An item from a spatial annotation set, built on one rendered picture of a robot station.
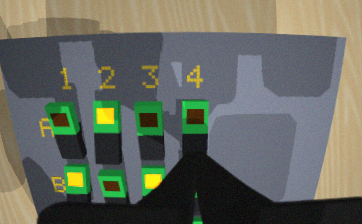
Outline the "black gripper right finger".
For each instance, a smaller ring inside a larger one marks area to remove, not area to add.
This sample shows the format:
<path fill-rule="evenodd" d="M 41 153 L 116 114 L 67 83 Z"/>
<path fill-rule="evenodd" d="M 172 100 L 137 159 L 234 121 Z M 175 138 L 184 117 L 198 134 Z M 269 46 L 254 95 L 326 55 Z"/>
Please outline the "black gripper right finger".
<path fill-rule="evenodd" d="M 203 151 L 195 155 L 202 224 L 362 224 L 362 197 L 274 202 Z"/>

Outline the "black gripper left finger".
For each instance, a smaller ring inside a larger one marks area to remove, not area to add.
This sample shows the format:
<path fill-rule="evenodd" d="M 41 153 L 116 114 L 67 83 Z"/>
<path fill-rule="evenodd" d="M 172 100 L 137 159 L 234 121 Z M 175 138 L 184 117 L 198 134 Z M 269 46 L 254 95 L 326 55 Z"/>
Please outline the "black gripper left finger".
<path fill-rule="evenodd" d="M 187 151 L 136 204 L 58 202 L 40 212 L 37 224 L 193 224 L 196 164 Z"/>

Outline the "grey switch panel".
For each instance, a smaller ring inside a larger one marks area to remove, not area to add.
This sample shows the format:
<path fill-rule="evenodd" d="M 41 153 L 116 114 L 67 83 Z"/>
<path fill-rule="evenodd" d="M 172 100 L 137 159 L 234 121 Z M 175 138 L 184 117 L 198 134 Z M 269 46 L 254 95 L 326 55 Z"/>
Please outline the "grey switch panel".
<path fill-rule="evenodd" d="M 314 200 L 345 45 L 237 32 L 0 40 L 37 215 L 64 201 L 135 204 L 187 151 L 207 148 L 274 202 Z"/>

